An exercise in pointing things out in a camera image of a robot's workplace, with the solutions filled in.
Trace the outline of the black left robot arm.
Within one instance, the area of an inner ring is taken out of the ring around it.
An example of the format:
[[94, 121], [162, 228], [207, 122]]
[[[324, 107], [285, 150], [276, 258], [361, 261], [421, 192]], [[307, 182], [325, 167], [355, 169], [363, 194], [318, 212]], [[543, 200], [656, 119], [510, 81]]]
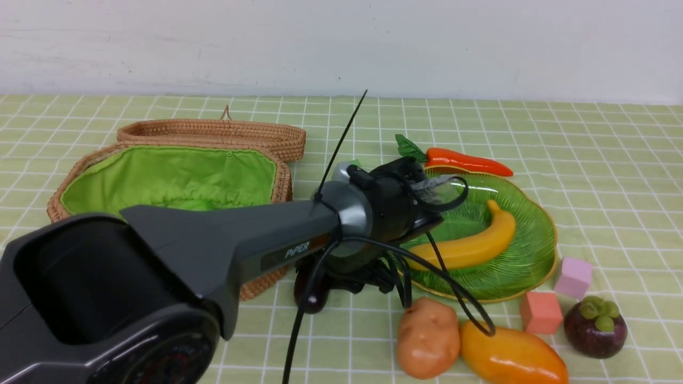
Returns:
[[196, 383], [236, 327], [246, 282], [317, 251], [351, 270], [449, 209], [412, 158], [349, 165], [314, 197], [78, 214], [2, 256], [2, 383]]

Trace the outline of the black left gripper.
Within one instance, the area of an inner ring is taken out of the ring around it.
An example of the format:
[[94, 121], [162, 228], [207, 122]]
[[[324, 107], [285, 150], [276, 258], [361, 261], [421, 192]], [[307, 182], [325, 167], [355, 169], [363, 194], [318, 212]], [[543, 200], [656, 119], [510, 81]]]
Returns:
[[[380, 256], [380, 246], [359, 237], [400, 245], [441, 223], [446, 204], [427, 203], [412, 191], [412, 184], [427, 180], [422, 164], [413, 157], [398, 158], [371, 172], [355, 165], [347, 171], [349, 181], [326, 183], [326, 203], [338, 213], [343, 241], [323, 262], [321, 285], [358, 294], [372, 284], [382, 293], [396, 289], [404, 297], [400, 264], [393, 256]], [[366, 266], [371, 275], [356, 273]]]

